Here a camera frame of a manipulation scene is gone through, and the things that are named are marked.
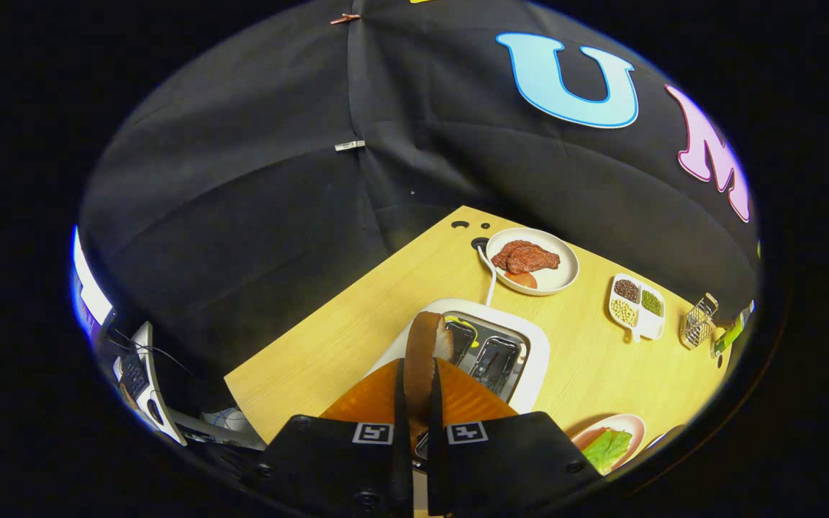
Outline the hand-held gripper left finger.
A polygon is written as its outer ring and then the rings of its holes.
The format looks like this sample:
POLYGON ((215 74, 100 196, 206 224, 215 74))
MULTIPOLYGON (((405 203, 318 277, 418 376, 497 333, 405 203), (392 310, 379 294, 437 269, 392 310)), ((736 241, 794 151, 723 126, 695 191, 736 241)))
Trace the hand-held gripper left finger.
POLYGON ((256 489, 298 515, 412 515, 404 361, 364 379, 380 417, 290 417, 256 466, 256 489))

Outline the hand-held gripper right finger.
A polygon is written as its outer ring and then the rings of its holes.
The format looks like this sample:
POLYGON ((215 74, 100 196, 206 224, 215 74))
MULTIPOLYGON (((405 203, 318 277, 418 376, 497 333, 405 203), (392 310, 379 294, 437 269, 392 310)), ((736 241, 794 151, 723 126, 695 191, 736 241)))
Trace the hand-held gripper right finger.
POLYGON ((602 481, 543 411, 454 417, 469 375, 435 361, 427 434, 427 511, 433 516, 553 516, 602 481))

